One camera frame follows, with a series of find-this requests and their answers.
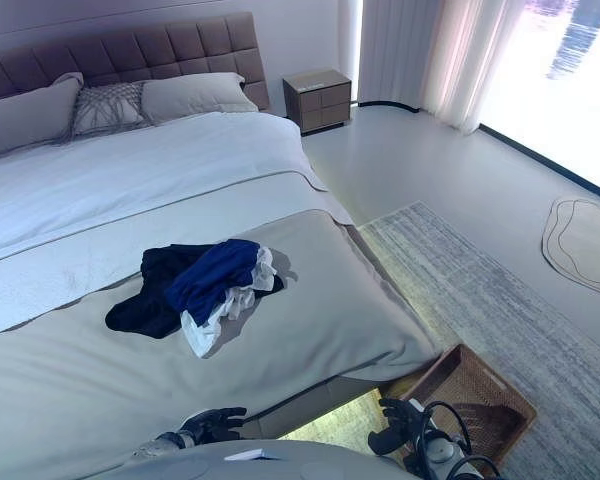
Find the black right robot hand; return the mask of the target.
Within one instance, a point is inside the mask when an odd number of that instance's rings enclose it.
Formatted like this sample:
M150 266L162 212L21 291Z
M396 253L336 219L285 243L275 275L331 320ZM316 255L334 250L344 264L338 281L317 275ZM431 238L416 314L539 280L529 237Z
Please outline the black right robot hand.
M381 398L378 403L388 427L380 432L370 432L367 443L374 454L387 455L418 437L424 407L415 398Z

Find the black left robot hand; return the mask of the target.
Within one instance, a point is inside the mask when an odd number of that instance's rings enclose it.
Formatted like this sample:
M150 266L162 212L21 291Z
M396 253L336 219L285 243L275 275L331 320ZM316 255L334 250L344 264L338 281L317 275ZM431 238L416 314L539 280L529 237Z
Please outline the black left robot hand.
M237 429L244 425L246 413L244 407L205 410L188 418L179 433L189 436L195 445L240 440Z

